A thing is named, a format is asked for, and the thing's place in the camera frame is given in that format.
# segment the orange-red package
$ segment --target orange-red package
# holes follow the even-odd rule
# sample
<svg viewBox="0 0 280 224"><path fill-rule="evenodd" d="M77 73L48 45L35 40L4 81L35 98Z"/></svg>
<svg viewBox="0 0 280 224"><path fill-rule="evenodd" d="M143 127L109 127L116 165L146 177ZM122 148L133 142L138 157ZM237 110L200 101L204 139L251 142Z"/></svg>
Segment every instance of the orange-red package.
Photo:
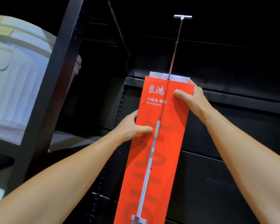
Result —
<svg viewBox="0 0 280 224"><path fill-rule="evenodd" d="M189 107L174 90L194 85L145 77L137 125L153 132L132 139L114 224L164 224Z"/></svg>

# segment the person's left hand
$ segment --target person's left hand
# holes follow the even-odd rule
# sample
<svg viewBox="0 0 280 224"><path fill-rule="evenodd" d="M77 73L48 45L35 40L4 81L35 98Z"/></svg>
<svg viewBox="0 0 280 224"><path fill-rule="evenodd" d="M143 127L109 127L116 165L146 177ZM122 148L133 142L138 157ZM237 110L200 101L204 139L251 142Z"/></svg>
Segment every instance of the person's left hand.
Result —
<svg viewBox="0 0 280 224"><path fill-rule="evenodd" d="M113 130L119 137L120 144L128 141L139 134L151 133L153 129L149 126L139 126L135 124L135 118L137 117L138 110L126 116L120 124Z"/></svg>

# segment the person's left arm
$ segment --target person's left arm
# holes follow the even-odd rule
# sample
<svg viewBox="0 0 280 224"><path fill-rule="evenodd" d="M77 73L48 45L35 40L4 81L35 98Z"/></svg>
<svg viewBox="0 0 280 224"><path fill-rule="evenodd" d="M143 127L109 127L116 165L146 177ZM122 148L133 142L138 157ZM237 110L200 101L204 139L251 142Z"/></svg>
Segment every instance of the person's left arm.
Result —
<svg viewBox="0 0 280 224"><path fill-rule="evenodd" d="M37 174L0 201L0 224L62 223L85 195L114 150L138 134L138 111L106 136Z"/></svg>

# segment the ribbed plastic container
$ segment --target ribbed plastic container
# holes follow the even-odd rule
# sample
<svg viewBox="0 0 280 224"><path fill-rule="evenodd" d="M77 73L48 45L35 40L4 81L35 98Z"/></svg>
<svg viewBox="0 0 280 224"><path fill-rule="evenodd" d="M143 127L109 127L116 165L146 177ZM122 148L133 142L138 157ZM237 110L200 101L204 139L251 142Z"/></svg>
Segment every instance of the ribbed plastic container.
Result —
<svg viewBox="0 0 280 224"><path fill-rule="evenodd" d="M0 16L0 138L20 143L56 36L31 23ZM70 82L81 68L77 57Z"/></svg>

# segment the hand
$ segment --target hand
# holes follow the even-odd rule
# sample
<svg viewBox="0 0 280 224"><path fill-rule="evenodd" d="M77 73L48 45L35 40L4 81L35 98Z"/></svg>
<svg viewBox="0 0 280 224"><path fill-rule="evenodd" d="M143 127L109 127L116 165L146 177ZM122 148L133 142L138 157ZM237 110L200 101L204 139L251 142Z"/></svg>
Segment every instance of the hand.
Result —
<svg viewBox="0 0 280 224"><path fill-rule="evenodd" d="M120 124L113 130L120 138L120 144L128 141L139 134L151 133L153 129L149 126L139 126L135 124L135 118L137 117L138 110L126 116Z"/></svg>
<svg viewBox="0 0 280 224"><path fill-rule="evenodd" d="M202 88L198 87L192 80L189 80L189 83L195 85L193 96L181 90L175 90L174 95L183 99L190 110L205 123L206 114L212 112L214 108L204 96Z"/></svg>

